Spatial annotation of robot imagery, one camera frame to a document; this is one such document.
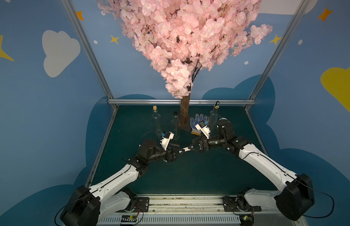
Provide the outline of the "orange yellow bottle label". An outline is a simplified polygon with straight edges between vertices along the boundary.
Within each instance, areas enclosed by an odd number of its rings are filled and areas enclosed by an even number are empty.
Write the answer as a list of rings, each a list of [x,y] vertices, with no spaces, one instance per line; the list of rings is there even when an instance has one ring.
[[[191,149],[188,148],[188,147],[183,148],[183,151],[185,151],[185,152],[190,151],[190,150],[191,150]]]

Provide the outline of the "clear bottle with black cap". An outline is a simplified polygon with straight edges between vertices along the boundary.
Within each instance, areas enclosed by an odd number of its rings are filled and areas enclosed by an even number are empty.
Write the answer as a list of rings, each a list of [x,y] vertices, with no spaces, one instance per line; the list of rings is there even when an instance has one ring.
[[[174,111],[173,112],[173,117],[171,120],[171,132],[174,134],[173,140],[177,141],[180,137],[179,135],[179,126],[180,126],[180,120],[178,118],[178,112]]]

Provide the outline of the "clear bottle with cork stopper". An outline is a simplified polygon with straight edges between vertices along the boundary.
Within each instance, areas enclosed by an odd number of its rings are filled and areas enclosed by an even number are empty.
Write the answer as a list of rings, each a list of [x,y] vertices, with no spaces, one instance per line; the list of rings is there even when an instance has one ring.
[[[162,130],[162,121],[161,121],[161,115],[158,113],[158,108],[156,105],[152,107],[152,118],[154,123],[154,132],[157,136],[161,137],[163,136],[163,130]]]

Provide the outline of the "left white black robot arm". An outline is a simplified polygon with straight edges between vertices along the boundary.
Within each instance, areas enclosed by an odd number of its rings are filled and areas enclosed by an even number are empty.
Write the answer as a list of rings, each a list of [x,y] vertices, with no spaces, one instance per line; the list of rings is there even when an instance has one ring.
[[[179,148],[164,138],[158,144],[152,139],[144,141],[138,152],[117,173],[104,181],[78,187],[72,194],[62,212],[56,214],[66,226],[95,226],[98,221],[117,211],[131,207],[135,194],[122,189],[140,178],[153,161],[175,161],[181,154],[189,151],[188,147]]]

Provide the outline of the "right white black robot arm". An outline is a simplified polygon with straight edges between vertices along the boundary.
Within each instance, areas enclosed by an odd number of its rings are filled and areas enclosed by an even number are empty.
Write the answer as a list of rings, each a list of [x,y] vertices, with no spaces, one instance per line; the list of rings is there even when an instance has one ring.
[[[237,194],[236,208],[251,211],[260,206],[278,210],[286,218],[296,221],[315,204],[312,180],[306,174],[298,175],[286,169],[260,151],[244,137],[236,136],[232,125],[226,118],[221,118],[216,125],[214,136],[208,125],[200,122],[196,125],[203,135],[183,151],[209,151],[211,148],[224,147],[238,159],[243,160],[258,170],[275,187],[275,191],[246,188]]]

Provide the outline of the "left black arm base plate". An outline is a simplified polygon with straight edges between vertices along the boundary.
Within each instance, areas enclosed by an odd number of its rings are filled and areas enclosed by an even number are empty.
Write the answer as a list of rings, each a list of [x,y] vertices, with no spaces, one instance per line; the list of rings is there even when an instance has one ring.
[[[137,197],[136,200],[132,199],[124,210],[120,210],[118,212],[148,212],[149,201],[149,197]]]

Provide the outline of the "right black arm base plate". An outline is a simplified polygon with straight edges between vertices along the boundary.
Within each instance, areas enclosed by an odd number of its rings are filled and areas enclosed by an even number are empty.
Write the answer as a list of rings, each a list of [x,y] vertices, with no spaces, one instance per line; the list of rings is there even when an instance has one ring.
[[[261,212],[262,210],[260,206],[249,205],[242,196],[224,196],[222,202],[225,212]]]

